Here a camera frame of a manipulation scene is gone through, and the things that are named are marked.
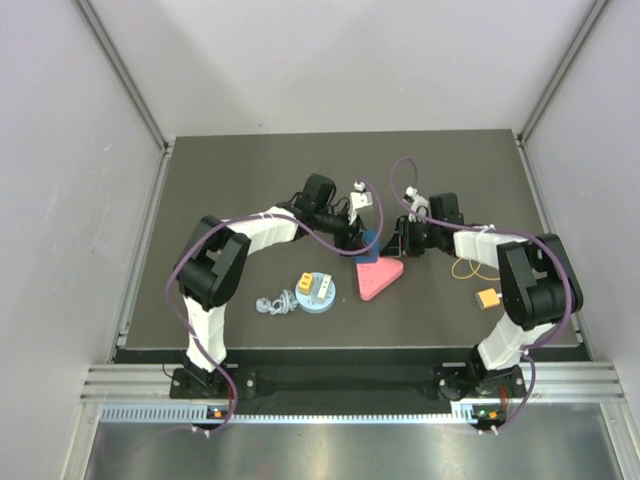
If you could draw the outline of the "blue cube plug adapter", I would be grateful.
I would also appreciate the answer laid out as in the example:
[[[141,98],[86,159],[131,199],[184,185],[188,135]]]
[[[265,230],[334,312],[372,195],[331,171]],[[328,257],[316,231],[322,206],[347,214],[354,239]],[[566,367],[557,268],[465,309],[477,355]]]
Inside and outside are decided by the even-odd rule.
[[[365,230],[362,234],[362,242],[367,250],[358,256],[354,256],[353,260],[356,265],[359,264],[373,264],[378,261],[380,252],[380,243],[376,239],[376,230]]]

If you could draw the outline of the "pink triangular power strip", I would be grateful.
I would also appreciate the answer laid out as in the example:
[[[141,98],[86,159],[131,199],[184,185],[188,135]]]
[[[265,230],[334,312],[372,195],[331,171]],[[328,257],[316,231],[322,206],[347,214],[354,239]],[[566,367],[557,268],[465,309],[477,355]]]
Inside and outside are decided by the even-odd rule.
[[[395,258],[379,257],[374,263],[356,265],[360,298],[370,301],[404,273],[404,264]]]

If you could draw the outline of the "white square charger plug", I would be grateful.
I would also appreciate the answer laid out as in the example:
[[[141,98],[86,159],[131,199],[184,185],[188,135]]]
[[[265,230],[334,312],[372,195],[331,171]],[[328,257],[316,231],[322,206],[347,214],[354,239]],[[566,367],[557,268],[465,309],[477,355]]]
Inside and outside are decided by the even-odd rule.
[[[324,302],[327,298],[331,287],[332,276],[330,274],[321,274],[318,277],[316,297],[319,302]]]

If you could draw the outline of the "yellow plug adapter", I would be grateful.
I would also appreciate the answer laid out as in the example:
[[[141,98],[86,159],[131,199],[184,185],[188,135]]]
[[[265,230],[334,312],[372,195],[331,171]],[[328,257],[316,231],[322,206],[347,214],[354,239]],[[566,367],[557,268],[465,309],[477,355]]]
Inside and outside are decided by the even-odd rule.
[[[304,272],[297,283],[297,289],[302,295],[310,295],[313,289],[314,275],[311,272]]]

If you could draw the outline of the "light blue round socket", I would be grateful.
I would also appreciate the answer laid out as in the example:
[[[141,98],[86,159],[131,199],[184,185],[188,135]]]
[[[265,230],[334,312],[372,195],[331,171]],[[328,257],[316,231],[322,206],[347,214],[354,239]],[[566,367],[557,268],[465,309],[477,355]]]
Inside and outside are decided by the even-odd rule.
[[[310,313],[310,314],[321,314],[324,313],[326,311],[328,311],[331,306],[333,305],[336,296],[337,296],[337,288],[335,285],[335,282],[332,278],[332,282],[331,282],[331,287],[330,290],[328,292],[327,298],[324,302],[319,302],[317,297],[316,297],[316,292],[317,292],[317,282],[318,282],[318,277],[323,274],[322,272],[311,272],[314,275],[314,284],[313,284],[313,289],[310,295],[302,295],[298,289],[297,289],[297,285],[295,288],[295,298],[298,302],[298,307],[300,309],[302,309],[303,311]]]

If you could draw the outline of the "yellow charger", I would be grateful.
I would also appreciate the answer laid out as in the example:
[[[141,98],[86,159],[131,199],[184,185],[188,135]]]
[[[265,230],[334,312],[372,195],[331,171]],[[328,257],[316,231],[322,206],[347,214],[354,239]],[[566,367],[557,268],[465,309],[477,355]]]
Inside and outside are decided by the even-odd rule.
[[[475,294],[475,300],[480,309],[491,309],[501,305],[502,294],[493,288],[485,289]]]

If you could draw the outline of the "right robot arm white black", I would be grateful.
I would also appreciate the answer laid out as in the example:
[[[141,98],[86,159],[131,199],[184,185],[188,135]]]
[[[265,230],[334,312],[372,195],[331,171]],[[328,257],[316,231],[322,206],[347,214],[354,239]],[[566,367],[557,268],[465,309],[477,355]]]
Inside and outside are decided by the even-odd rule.
[[[438,249],[458,260],[498,271],[504,314],[465,362],[466,388],[487,396],[519,364],[528,347],[583,305],[583,295],[558,236],[526,237],[467,225],[453,193],[428,199],[413,187],[402,202],[408,213],[381,250],[384,257],[419,257]]]

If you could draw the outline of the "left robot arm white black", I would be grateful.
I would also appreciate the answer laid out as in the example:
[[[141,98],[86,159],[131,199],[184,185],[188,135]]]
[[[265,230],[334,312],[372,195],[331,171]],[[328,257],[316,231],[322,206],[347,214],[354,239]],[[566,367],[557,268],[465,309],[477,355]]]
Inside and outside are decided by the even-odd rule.
[[[333,202],[335,192],[333,180],[312,174],[291,199],[263,212],[227,220],[209,215],[199,221],[167,284],[178,285],[186,307],[184,386],[212,397],[230,384],[220,367],[227,355],[224,315],[250,255],[317,231],[331,235],[331,248],[341,255],[366,251],[360,212],[373,205],[372,192],[364,182],[355,182],[342,208]]]

